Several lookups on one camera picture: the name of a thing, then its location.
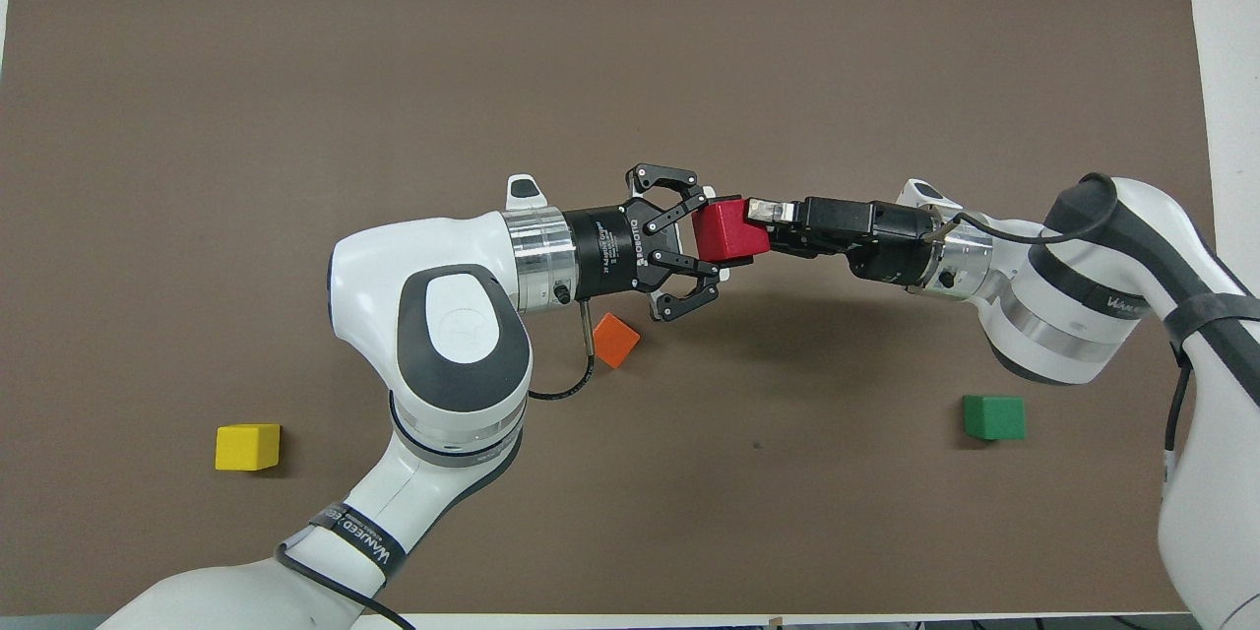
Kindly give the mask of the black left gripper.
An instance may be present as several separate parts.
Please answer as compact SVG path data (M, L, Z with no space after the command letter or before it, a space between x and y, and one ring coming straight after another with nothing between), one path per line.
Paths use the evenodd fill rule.
M627 186L631 202L563 213L576 248L575 297L639 290L650 299L656 323L672 323L719 299L719 266L680 255L677 220L709 202L696 173L639 163L627 173ZM677 192L680 202L662 210L643 200L653 186ZM693 289L680 296L667 292L664 285L674 277L693 278Z

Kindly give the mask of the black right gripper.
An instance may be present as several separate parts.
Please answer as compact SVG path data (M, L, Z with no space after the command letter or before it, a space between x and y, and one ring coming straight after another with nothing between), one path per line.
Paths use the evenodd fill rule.
M858 278L901 287L922 281L932 256L929 236L942 223L919 207L832 198L806 198L803 203L748 199L745 218L774 228L769 229L774 252L845 256ZM801 223L803 232L782 229Z

